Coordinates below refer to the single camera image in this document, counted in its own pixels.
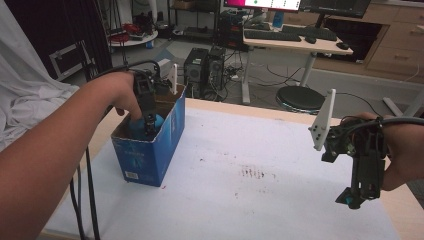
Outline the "wooden cabinet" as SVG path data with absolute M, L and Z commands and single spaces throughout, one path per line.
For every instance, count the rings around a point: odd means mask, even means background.
M 369 70 L 424 78 L 424 3 L 372 0 L 364 19 L 383 25 Z

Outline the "round black stool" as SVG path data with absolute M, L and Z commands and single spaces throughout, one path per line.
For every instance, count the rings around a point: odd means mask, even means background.
M 281 87 L 276 93 L 276 102 L 285 110 L 308 114 L 317 113 L 325 97 L 317 91 L 302 86 Z

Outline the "grey metal bar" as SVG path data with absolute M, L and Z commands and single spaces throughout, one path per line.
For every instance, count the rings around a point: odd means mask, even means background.
M 413 117 L 424 103 L 424 88 L 417 94 L 417 96 L 405 111 L 401 111 L 397 105 L 388 97 L 384 97 L 383 102 L 395 116 Z

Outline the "black computer tower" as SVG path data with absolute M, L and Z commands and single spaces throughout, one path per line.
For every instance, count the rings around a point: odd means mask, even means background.
M 208 85 L 216 96 L 219 96 L 220 91 L 223 89 L 225 53 L 225 48 L 213 46 L 208 55 Z
M 204 96 L 208 54 L 207 49 L 192 48 L 184 62 L 184 81 L 192 98 L 201 99 Z

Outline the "dark monitor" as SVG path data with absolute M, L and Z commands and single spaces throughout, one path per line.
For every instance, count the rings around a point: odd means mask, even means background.
M 362 18 L 371 0 L 301 0 L 299 10 L 332 16 Z

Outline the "person's left hand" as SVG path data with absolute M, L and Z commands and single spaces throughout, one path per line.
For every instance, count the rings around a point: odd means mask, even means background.
M 141 109 L 136 100 L 132 72 L 114 72 L 94 80 L 97 94 L 96 103 L 103 109 L 113 106 L 118 115 L 129 113 L 132 120 L 142 117 Z

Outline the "white cloth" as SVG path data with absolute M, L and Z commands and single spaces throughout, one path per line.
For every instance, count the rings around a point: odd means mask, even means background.
M 54 80 L 4 0 L 0 0 L 0 152 L 76 91 Z

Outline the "person's right hand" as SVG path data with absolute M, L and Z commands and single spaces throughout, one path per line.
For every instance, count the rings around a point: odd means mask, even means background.
M 407 182 L 424 179 L 424 126 L 388 124 L 382 131 L 390 159 L 382 189 L 392 191 Z

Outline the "round white table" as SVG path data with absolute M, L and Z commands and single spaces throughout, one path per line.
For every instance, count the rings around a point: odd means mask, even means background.
M 143 33 L 142 35 L 130 35 L 129 33 L 121 33 L 111 36 L 108 39 L 108 43 L 111 47 L 135 46 L 151 42 L 157 36 L 157 30 L 154 30 L 151 34 Z

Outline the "wooden desk with white legs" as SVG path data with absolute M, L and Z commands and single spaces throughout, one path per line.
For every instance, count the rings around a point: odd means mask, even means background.
M 252 61 L 303 68 L 300 86 L 305 87 L 318 53 L 332 55 L 351 55 L 353 53 L 350 48 L 341 49 L 336 46 L 340 39 L 336 41 L 317 39 L 314 43 L 309 43 L 302 36 L 299 36 L 299 41 L 282 41 L 263 39 L 263 31 L 260 30 L 256 30 L 257 38 L 245 36 L 245 32 L 249 32 L 249 29 L 243 30 L 243 32 L 243 43 L 249 47 L 244 76 L 241 80 L 244 105 L 250 104 L 249 68 Z

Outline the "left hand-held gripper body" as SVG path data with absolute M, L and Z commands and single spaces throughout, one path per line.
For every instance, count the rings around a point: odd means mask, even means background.
M 151 63 L 154 66 L 155 72 L 150 70 L 135 70 L 134 76 L 134 94 L 137 103 L 142 111 L 142 116 L 149 114 L 156 115 L 156 95 L 167 95 L 172 93 L 176 95 L 177 78 L 178 78 L 178 65 L 172 64 L 168 75 L 163 78 L 161 76 L 161 65 L 154 60 L 145 60 L 136 62 L 135 65 Z

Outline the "black curtain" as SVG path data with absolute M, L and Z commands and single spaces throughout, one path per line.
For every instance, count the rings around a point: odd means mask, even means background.
M 83 64 L 89 78 L 112 67 L 98 0 L 4 0 L 47 73 L 56 79 L 49 55 L 84 41 L 93 64 Z

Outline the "metal frame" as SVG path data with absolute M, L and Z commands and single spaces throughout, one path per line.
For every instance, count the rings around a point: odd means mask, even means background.
M 58 81 L 62 81 L 81 70 L 83 64 L 94 63 L 94 58 L 89 54 L 84 41 L 56 50 L 49 55 L 49 58 Z

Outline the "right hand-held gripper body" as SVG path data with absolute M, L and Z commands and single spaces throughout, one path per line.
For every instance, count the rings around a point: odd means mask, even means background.
M 353 159 L 351 175 L 352 197 L 373 200 L 380 197 L 385 167 L 386 147 L 382 134 L 382 119 L 365 120 L 355 117 L 338 126 L 331 126 L 336 90 L 327 92 L 325 101 L 313 124 L 308 128 L 314 148 L 325 148 L 321 160 L 333 163 L 341 154 Z

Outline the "blue cardboard box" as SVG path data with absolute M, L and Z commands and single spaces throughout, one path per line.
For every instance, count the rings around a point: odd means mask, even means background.
M 111 134 L 112 144 L 127 182 L 159 187 L 185 128 L 186 86 L 177 84 L 178 93 L 158 95 L 156 113 L 164 122 L 151 141 L 132 139 L 129 133 L 130 116 Z

